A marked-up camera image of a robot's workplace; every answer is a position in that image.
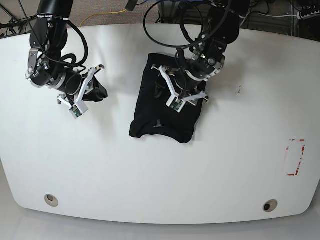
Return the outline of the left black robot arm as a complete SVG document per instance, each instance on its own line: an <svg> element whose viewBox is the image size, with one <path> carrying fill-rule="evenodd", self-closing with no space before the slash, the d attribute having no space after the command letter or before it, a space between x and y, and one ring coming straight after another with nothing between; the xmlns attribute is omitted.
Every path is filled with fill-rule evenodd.
<svg viewBox="0 0 320 240"><path fill-rule="evenodd" d="M223 69L227 46L238 38L249 5L247 0L179 3L175 18L187 44L177 45L174 57L149 55L148 64L163 78L155 95L159 96L168 89L177 102L208 101L206 83ZM200 21L200 33L195 38L186 29L187 14L191 10L198 14Z"/></svg>

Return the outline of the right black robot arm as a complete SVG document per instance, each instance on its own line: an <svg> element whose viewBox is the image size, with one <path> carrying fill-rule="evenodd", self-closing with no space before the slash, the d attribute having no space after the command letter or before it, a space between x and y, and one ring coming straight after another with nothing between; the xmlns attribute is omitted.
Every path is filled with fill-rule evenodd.
<svg viewBox="0 0 320 240"><path fill-rule="evenodd" d="M89 47L83 33L70 21L72 0L42 0L37 10L37 20L31 26L30 51L26 79L38 87L50 87L65 95L70 104L80 93L89 73L83 65L89 56ZM84 55L77 60L74 53L62 55L71 27L79 36Z"/></svg>

